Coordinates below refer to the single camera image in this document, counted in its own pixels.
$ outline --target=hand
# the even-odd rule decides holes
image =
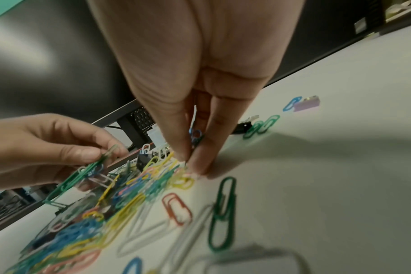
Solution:
[[[115,144],[111,161],[127,149],[88,123],[56,114],[0,120],[0,189],[62,182]]]
[[[93,0],[89,6],[134,95],[179,160],[207,173],[276,72],[303,0]],[[191,152],[188,134],[204,139]]]

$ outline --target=white table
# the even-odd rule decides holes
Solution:
[[[292,98],[312,95],[320,107],[282,112]],[[177,192],[194,215],[231,175],[238,179],[234,248],[292,249],[316,274],[411,274],[411,27],[361,41],[265,88],[245,116],[255,114],[281,118],[264,135],[229,138],[217,177]],[[70,190],[63,199],[80,195]],[[0,273],[55,210],[42,206],[0,232]],[[146,225],[163,215],[155,206]],[[81,273],[121,273],[137,255],[146,273],[177,236],[118,259],[123,232]],[[187,262],[210,253],[206,239],[204,232]]]

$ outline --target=computer keyboard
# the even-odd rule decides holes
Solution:
[[[151,115],[145,107],[140,107],[133,111],[132,116],[135,119],[135,123],[144,133],[151,129],[151,126],[154,125],[153,118],[151,118]]]

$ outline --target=desk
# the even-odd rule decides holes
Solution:
[[[312,95],[320,107],[282,112],[292,98]],[[291,249],[315,274],[411,274],[411,27],[360,41],[265,88],[244,118],[256,114],[281,118],[266,134],[231,136],[213,179],[177,192],[194,215],[231,175],[238,179],[234,248]],[[0,273],[55,211],[42,206],[0,232]],[[153,208],[147,223],[163,214]],[[81,273],[121,273],[137,255],[145,273],[177,236],[118,259],[124,233]],[[206,238],[185,262],[210,253]]]

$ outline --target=purple eraser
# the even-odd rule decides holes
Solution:
[[[320,98],[318,96],[311,96],[294,104],[294,112],[318,107],[320,105]]]

